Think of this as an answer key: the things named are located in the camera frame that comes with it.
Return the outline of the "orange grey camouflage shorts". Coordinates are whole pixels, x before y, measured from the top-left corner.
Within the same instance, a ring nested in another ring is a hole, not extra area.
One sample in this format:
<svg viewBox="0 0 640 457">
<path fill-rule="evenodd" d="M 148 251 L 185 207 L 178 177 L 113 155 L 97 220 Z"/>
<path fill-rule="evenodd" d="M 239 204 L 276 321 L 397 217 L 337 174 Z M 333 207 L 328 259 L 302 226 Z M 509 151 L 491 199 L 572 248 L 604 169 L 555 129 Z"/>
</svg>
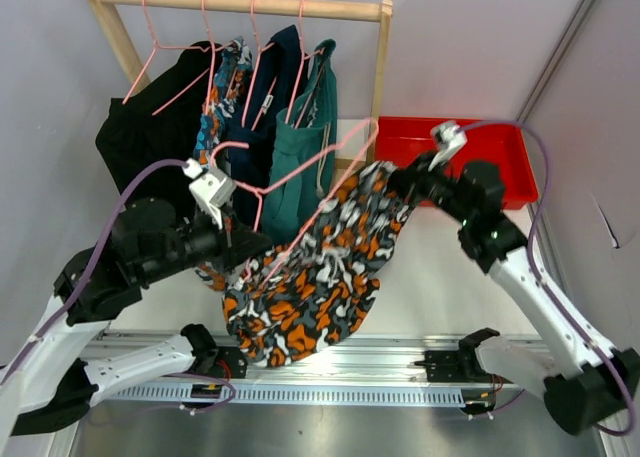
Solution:
<svg viewBox="0 0 640 457">
<path fill-rule="evenodd" d="M 249 362 L 290 365 L 358 330 L 414 210 L 394 188 L 398 170 L 377 161 L 351 175 L 295 246 L 258 254 L 227 285 L 226 328 Z"/>
</svg>

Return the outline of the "black shorts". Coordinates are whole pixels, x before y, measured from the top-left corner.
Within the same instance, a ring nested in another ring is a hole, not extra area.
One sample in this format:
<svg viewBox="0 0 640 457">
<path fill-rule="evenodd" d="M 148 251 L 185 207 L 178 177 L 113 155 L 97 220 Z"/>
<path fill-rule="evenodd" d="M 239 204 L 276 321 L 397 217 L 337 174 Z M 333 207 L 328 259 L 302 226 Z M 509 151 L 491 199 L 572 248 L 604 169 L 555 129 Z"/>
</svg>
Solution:
<svg viewBox="0 0 640 457">
<path fill-rule="evenodd" d="M 210 43 L 194 46 L 128 101 L 111 100 L 95 145 L 119 192 L 152 163 L 191 156 L 211 69 Z"/>
</svg>

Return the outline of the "navy blue shorts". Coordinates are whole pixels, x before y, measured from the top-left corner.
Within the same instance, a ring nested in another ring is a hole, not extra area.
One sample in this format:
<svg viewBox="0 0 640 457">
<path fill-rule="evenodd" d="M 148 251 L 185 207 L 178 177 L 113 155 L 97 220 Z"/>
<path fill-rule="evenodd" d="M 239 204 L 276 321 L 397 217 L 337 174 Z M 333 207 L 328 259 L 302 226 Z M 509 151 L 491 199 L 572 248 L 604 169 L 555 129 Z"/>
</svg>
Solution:
<svg viewBox="0 0 640 457">
<path fill-rule="evenodd" d="M 249 87 L 252 89 L 229 125 L 228 138 L 246 149 L 228 151 L 231 177 L 250 186 L 269 185 L 276 135 L 276 116 L 307 84 L 308 63 L 302 60 L 299 33 L 290 25 L 275 33 L 260 54 Z"/>
</svg>

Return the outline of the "blue orange patterned shorts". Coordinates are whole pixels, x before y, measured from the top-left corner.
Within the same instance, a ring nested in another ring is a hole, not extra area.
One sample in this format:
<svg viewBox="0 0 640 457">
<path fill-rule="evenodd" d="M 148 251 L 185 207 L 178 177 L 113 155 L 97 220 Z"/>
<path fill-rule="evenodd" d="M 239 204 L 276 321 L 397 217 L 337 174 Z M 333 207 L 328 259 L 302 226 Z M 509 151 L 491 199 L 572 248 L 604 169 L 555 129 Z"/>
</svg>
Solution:
<svg viewBox="0 0 640 457">
<path fill-rule="evenodd" d="M 251 50 L 241 36 L 216 51 L 215 63 L 220 66 L 213 74 L 209 102 L 203 107 L 192 152 L 192 157 L 206 169 L 213 150 L 228 137 L 232 117 L 246 100 L 253 74 Z"/>
</svg>

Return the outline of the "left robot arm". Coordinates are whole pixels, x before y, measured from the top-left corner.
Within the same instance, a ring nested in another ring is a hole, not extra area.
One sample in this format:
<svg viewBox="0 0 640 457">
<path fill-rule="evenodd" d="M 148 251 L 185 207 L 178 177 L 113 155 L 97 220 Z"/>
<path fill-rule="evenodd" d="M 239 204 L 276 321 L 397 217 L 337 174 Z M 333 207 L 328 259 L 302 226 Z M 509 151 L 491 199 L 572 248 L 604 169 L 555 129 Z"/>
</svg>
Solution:
<svg viewBox="0 0 640 457">
<path fill-rule="evenodd" d="M 99 257 L 92 249 L 77 253 L 56 279 L 43 317 L 61 317 L 14 359 L 15 372 L 2 369 L 10 381 L 1 386 L 1 436 L 57 432 L 112 395 L 165 375 L 244 376 L 246 359 L 219 347 L 202 324 L 117 357 L 81 354 L 152 284 L 203 263 L 232 271 L 270 245 L 234 217 L 222 226 L 207 217 L 179 221 L 164 200 L 139 200 L 120 212 Z"/>
</svg>

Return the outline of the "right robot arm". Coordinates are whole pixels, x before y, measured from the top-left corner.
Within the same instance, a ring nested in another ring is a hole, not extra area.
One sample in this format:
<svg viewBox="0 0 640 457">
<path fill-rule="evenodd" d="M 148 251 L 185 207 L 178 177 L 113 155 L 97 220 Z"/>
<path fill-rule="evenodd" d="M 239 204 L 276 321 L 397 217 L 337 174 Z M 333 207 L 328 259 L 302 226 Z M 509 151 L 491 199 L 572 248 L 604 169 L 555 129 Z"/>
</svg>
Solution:
<svg viewBox="0 0 640 457">
<path fill-rule="evenodd" d="M 533 256 L 532 241 L 502 210 L 505 186 L 490 162 L 467 163 L 450 177 L 432 152 L 394 171 L 390 187 L 407 202 L 431 202 L 460 225 L 467 257 L 500 286 L 533 324 L 548 353 L 519 347 L 501 335 L 460 351 L 458 372 L 468 380 L 495 374 L 543 401 L 556 424 L 570 435 L 626 410 L 637 424 L 633 397 L 639 385 L 639 354 L 619 350 L 576 309 Z"/>
</svg>

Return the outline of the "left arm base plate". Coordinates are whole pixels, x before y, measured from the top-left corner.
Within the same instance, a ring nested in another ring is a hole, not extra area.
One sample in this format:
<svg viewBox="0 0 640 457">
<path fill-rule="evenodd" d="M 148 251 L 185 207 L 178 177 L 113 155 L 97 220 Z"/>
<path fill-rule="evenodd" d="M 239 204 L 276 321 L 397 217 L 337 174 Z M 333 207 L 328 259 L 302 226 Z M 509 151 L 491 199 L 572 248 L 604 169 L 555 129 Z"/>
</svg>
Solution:
<svg viewBox="0 0 640 457">
<path fill-rule="evenodd" d="M 245 379 L 248 362 L 237 347 L 220 346 L 212 368 L 212 376 L 225 380 Z"/>
</svg>

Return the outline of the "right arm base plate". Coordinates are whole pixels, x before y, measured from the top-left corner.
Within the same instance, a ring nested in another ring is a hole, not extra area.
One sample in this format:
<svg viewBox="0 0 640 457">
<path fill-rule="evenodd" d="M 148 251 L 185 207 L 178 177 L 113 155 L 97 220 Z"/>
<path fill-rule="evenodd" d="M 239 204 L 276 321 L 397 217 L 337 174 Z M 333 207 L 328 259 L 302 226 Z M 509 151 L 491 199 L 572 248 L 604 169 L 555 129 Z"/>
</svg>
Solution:
<svg viewBox="0 0 640 457">
<path fill-rule="evenodd" d="M 422 368 L 432 383 L 489 383 L 490 375 L 484 371 L 470 351 L 427 350 L 422 358 L 412 363 Z"/>
</svg>

